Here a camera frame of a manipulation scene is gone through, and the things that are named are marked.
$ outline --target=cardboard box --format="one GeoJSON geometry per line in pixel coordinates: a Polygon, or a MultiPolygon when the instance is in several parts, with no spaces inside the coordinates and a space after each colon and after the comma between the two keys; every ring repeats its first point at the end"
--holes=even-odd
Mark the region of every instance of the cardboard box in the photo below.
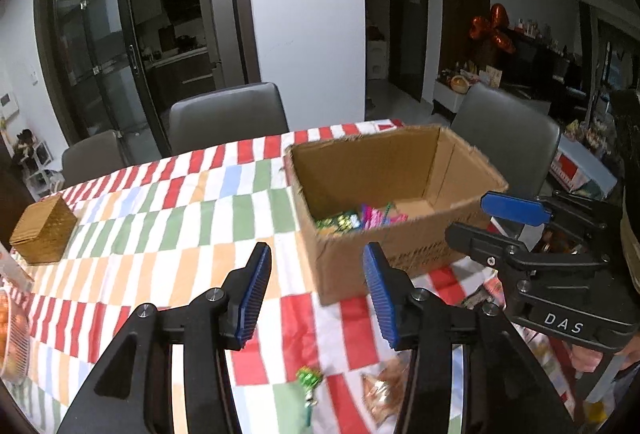
{"type": "Polygon", "coordinates": [[[478,149],[437,125],[293,145],[285,168],[323,305],[367,293],[362,250],[370,241],[412,277],[462,258],[445,229],[454,221],[487,227],[480,198],[508,187],[478,149]],[[316,229],[316,219],[391,201],[407,221],[332,235],[316,229]]]}

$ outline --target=cabinet door handle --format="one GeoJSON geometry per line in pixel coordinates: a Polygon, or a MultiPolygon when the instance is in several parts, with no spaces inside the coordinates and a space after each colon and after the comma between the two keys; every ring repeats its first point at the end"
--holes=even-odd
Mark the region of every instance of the cabinet door handle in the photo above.
{"type": "Polygon", "coordinates": [[[204,80],[205,78],[213,78],[213,74],[210,72],[209,74],[203,74],[202,76],[196,76],[195,78],[190,78],[189,80],[182,80],[182,84],[185,85],[187,83],[191,83],[192,81],[204,80]]]}

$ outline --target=tiled floor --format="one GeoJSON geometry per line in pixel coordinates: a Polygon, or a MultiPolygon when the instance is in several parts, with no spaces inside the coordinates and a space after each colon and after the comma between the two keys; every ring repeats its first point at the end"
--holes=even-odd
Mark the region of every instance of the tiled floor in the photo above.
{"type": "Polygon", "coordinates": [[[400,119],[405,125],[440,123],[432,116],[433,105],[426,100],[417,102],[404,91],[386,80],[367,81],[367,106],[365,116],[372,119],[400,119]]]}

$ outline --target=table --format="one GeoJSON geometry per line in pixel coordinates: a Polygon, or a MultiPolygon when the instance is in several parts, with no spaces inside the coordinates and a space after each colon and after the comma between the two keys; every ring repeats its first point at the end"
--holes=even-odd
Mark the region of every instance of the table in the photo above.
{"type": "MultiPolygon", "coordinates": [[[[63,191],[79,217],[63,260],[27,267],[35,280],[31,293],[10,288],[31,323],[28,378],[7,385],[27,417],[41,432],[54,433],[135,306],[189,303],[244,266],[263,240],[271,246],[273,268],[256,334],[243,351],[226,353],[244,434],[302,432],[304,396],[295,372],[303,365],[319,366],[326,375],[313,414],[315,433],[393,432],[392,420],[375,429],[362,404],[361,374],[377,373],[394,353],[380,335],[369,297],[319,305],[282,156],[293,143],[399,125],[374,121],[229,143],[63,191]]],[[[416,282],[455,303],[489,276],[489,269],[465,258],[416,282]]],[[[572,410],[558,346],[543,335],[530,346],[572,410]]],[[[460,432],[459,349],[453,376],[450,432],[460,432]]],[[[174,349],[172,392],[175,432],[186,434],[180,346],[174,349]]]]}

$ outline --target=gray dining chair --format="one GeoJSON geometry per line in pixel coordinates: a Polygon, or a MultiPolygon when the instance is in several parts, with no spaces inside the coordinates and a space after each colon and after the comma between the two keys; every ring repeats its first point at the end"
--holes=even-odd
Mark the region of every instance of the gray dining chair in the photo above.
{"type": "Polygon", "coordinates": [[[116,132],[100,132],[71,145],[62,153],[63,188],[106,176],[128,166],[116,132]]]}
{"type": "Polygon", "coordinates": [[[173,154],[289,132],[274,83],[230,87],[180,100],[169,114],[173,154]]]}
{"type": "Polygon", "coordinates": [[[560,141],[547,115],[482,84],[468,91],[451,130],[487,156],[509,183],[508,194],[528,199],[540,193],[560,141]]]}

